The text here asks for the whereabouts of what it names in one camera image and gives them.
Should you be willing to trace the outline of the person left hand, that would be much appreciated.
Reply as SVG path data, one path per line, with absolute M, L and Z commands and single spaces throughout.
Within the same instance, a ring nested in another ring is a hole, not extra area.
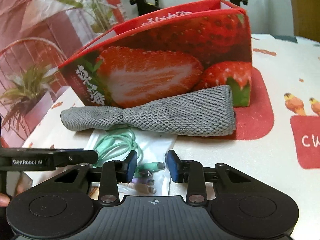
M 1 207 L 7 207 L 12 198 L 31 188 L 33 180 L 24 172 L 1 172 Z

